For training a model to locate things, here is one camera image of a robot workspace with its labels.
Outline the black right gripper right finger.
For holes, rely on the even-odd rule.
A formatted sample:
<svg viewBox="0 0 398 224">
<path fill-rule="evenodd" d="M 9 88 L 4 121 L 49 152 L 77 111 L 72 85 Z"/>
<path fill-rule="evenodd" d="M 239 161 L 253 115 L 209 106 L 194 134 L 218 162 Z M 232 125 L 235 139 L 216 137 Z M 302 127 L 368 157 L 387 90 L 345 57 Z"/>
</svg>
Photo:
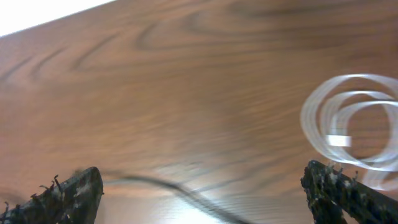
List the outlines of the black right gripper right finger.
<svg viewBox="0 0 398 224">
<path fill-rule="evenodd" d="M 355 177 L 312 160 L 300 179 L 308 207 L 317 224 L 346 223 L 344 212 L 360 224 L 397 224 L 397 201 Z"/>
</svg>

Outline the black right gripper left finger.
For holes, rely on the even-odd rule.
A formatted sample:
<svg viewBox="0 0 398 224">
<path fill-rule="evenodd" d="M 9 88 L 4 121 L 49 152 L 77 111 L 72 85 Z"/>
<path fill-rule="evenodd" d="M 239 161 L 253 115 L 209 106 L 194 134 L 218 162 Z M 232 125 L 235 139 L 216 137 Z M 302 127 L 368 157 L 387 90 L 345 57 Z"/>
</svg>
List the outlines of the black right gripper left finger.
<svg viewBox="0 0 398 224">
<path fill-rule="evenodd" d="M 6 207 L 1 214 L 4 224 L 94 224 L 101 197 L 103 181 L 97 167 L 87 168 L 60 183 L 53 178 L 42 194 L 14 208 Z"/>
</svg>

